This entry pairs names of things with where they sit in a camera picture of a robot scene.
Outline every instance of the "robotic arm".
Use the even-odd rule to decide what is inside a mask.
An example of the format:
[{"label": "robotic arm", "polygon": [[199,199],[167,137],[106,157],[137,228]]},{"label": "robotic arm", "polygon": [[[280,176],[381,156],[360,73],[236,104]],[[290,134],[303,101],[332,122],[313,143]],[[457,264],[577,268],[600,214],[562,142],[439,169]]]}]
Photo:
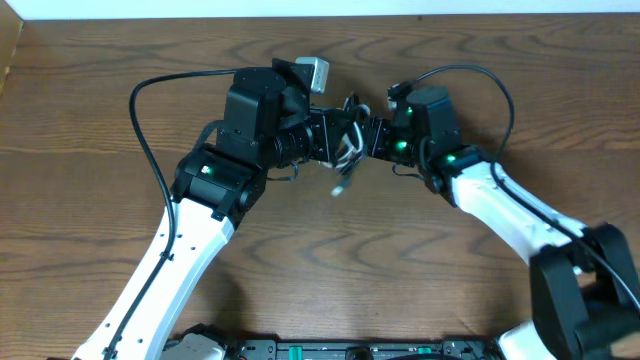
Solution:
[{"label": "robotic arm", "polygon": [[[268,170],[293,166],[297,174],[299,163],[317,160],[338,169],[346,187],[365,154],[417,167],[427,188],[483,221],[530,266],[533,321],[498,339],[505,359],[606,358],[609,344],[640,329],[633,308],[638,277],[615,227],[589,229],[559,214],[478,147],[463,144],[445,88],[414,89],[415,82],[389,88],[392,120],[370,116],[357,96],[342,110],[311,105],[311,93],[324,91],[328,68],[320,59],[299,58],[235,71],[215,145],[197,144],[177,167],[171,252],[164,251],[165,212],[120,298],[74,358],[174,356],[162,353],[169,331],[204,269],[264,192]],[[159,257],[167,261],[136,303]],[[579,272],[595,272],[596,283],[581,289]],[[132,316],[122,322],[127,312]],[[221,347],[209,351],[210,358],[224,355]]]}]

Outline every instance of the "green connector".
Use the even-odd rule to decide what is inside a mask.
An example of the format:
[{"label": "green connector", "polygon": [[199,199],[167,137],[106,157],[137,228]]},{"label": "green connector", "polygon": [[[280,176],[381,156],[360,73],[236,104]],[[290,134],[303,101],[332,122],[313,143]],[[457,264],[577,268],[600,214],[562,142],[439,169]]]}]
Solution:
[{"label": "green connector", "polygon": [[302,346],[289,346],[289,360],[302,360]]}]

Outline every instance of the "white wall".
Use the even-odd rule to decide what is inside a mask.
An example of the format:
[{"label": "white wall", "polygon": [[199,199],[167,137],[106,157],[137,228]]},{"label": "white wall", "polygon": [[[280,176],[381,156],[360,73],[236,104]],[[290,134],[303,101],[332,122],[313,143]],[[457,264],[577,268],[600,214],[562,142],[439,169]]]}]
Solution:
[{"label": "white wall", "polygon": [[7,0],[25,20],[640,12],[640,0]]}]

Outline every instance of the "black cable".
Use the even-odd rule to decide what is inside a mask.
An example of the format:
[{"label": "black cable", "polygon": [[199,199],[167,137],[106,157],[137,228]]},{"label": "black cable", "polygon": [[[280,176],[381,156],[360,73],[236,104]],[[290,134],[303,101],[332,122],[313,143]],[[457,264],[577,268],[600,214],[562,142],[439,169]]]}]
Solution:
[{"label": "black cable", "polygon": [[208,123],[207,125],[205,125],[204,128],[202,129],[202,131],[200,132],[200,136],[198,136],[198,139],[196,140],[196,143],[193,144],[193,150],[200,149],[200,147],[202,145],[204,145],[204,143],[207,142],[207,139],[209,139],[209,136],[211,136],[211,134],[213,134],[213,132],[223,122],[224,122],[223,120],[216,120],[216,121],[212,121],[212,122]]},{"label": "black cable", "polygon": [[171,200],[171,194],[169,193],[169,187],[167,186],[167,183],[164,181],[164,177],[162,176],[162,172],[158,167],[158,163],[156,162],[156,159],[153,157],[153,154],[151,153],[151,149],[149,148],[149,145],[147,144],[147,141],[145,140],[144,135],[142,134],[142,130],[140,129],[140,124],[138,123],[138,116],[136,115],[136,97],[138,96],[138,92],[140,92],[140,90],[145,86],[162,82],[162,81],[191,78],[191,77],[200,77],[200,76],[228,75],[228,74],[233,74],[235,72],[236,72],[235,69],[231,69],[231,70],[196,71],[196,72],[159,76],[159,77],[145,80],[139,83],[131,92],[131,96],[129,97],[129,116],[131,117],[131,124],[133,125],[133,130],[135,131],[136,136],[138,137],[140,146],[142,147],[144,154],[147,156],[147,160],[149,160],[151,169],[153,170],[153,173],[156,175],[156,179],[158,180],[158,184],[160,185],[160,189],[162,190],[162,196],[164,198],[165,206],[167,207],[167,216],[169,217],[169,237],[167,238],[167,246],[165,247],[164,252],[160,256],[160,259],[158,260],[158,264],[155,266],[155,268],[153,268],[153,271],[149,275],[149,278],[144,283],[144,285],[140,289],[140,292],[131,303],[131,306],[129,307],[129,310],[127,310],[127,313],[122,318],[120,325],[116,329],[116,332],[113,334],[113,338],[111,339],[109,346],[105,348],[104,360],[112,359],[116,354],[115,349],[118,344],[118,341],[120,341],[122,337],[122,332],[124,331],[124,328],[127,326],[127,323],[131,319],[131,316],[133,316],[133,313],[135,312],[136,308],[142,301],[142,298],[144,297],[145,293],[147,292],[147,290],[149,290],[149,287],[151,287],[153,280],[156,278],[156,276],[158,276],[158,273],[160,272],[160,269],[162,269],[162,266],[164,265],[164,263],[167,261],[167,258],[169,258],[169,256],[171,255],[171,248],[173,247],[173,242],[175,240],[175,235],[176,235],[176,224],[175,224],[176,220],[175,220],[175,215],[173,211],[173,202]]},{"label": "black cable", "polygon": [[393,171],[393,173],[394,173],[394,174],[396,174],[397,176],[413,177],[413,178],[416,178],[416,179],[418,179],[418,180],[421,180],[421,181],[427,182],[427,179],[425,179],[425,178],[424,178],[422,175],[420,175],[420,174],[402,174],[402,173],[399,173],[399,172],[396,170],[396,168],[397,168],[397,167],[398,167],[398,164],[397,164],[397,163],[395,163],[395,164],[393,164],[393,165],[391,166],[391,171]]},{"label": "black cable", "polygon": [[295,181],[298,178],[298,175],[300,174],[300,168],[298,167],[298,164],[295,161],[292,161],[291,166],[293,166],[293,176],[283,176],[283,177],[279,177],[279,178],[270,178],[267,176],[267,180],[269,181]]},{"label": "black cable", "polygon": [[[521,205],[522,207],[527,209],[533,215],[535,215],[538,218],[540,218],[540,220],[542,220],[543,222],[549,224],[549,226],[551,226],[555,230],[557,230],[560,233],[562,233],[563,235],[567,236],[569,239],[571,239],[571,241],[574,241],[574,242],[578,243],[586,252],[588,252],[589,255],[596,262],[598,262],[600,264],[600,266],[602,266],[615,279],[615,281],[623,288],[623,290],[627,293],[627,295],[631,299],[631,302],[633,303],[634,307],[636,308],[636,310],[640,314],[640,301],[638,301],[638,298],[635,296],[633,291],[631,291],[631,289],[629,288],[629,285],[627,285],[623,281],[622,277],[620,277],[620,274],[618,274],[611,267],[611,265],[597,253],[597,251],[595,249],[593,249],[587,243],[582,241],[582,239],[580,237],[578,237],[577,235],[575,235],[574,233],[572,233],[568,229],[566,229],[563,226],[561,226],[557,221],[555,221],[553,219],[550,219],[544,213],[542,213],[541,211],[539,211],[538,209],[533,207],[531,204],[527,203],[524,199],[522,199],[515,192],[513,192],[511,189],[509,189],[504,184],[504,181],[498,177],[498,174],[496,173],[496,163],[500,160],[500,157],[502,156],[502,153],[504,152],[504,149],[507,146],[507,141],[509,141],[509,136],[511,136],[511,131],[513,130],[513,126],[515,124],[515,117],[516,117],[515,116],[515,106],[513,105],[513,99],[511,98],[511,94],[509,94],[509,91],[504,86],[502,81],[500,81],[500,79],[495,74],[493,74],[491,71],[489,71],[489,70],[487,70],[487,69],[485,69],[483,67],[476,66],[476,65],[459,65],[459,64],[456,64],[456,65],[447,65],[447,66],[439,67],[439,68],[433,69],[433,70],[431,70],[431,71],[429,71],[427,73],[424,73],[424,74],[420,75],[416,80],[414,80],[413,84],[415,84],[415,83],[417,83],[417,82],[419,82],[421,80],[424,80],[424,79],[426,79],[426,78],[428,78],[430,76],[433,76],[435,74],[441,73],[443,71],[456,70],[456,69],[458,69],[458,70],[472,70],[472,71],[476,71],[476,72],[482,73],[482,74],[490,77],[496,83],[496,85],[498,85],[498,87],[500,88],[500,90],[504,94],[504,96],[505,96],[505,98],[507,100],[507,103],[509,105],[509,125],[507,126],[507,131],[505,132],[504,138],[502,139],[502,143],[500,144],[500,147],[498,147],[498,151],[496,151],[496,154],[493,157],[493,160],[491,160],[490,167],[489,167],[490,171],[491,171],[491,176],[493,177],[493,181],[495,181],[495,183],[498,185],[498,187],[500,187],[500,189],[502,191],[504,191],[507,195],[509,195],[519,205]],[[423,166],[423,168],[424,168],[425,164],[422,163],[422,161],[421,161],[420,166]]]}]

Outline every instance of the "wood grain surface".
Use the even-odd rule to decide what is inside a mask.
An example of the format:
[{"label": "wood grain surface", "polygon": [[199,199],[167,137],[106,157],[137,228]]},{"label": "wood grain surface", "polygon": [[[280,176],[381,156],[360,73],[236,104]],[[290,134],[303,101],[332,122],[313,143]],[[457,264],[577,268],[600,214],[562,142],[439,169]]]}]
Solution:
[{"label": "wood grain surface", "polygon": [[[503,161],[640,264],[640,15],[29,22],[0,101],[0,358],[69,357],[107,314],[163,211],[132,131],[140,81],[321,56],[339,106],[449,63],[510,89]],[[138,115],[165,176],[222,117],[231,78],[158,84]],[[481,75],[443,74],[469,142],[495,149],[506,104]],[[316,164],[272,183],[207,269],[175,332],[199,322],[286,339],[497,335],[530,315],[525,264],[481,222],[367,160],[339,198]],[[634,342],[621,354],[640,355]]]}]

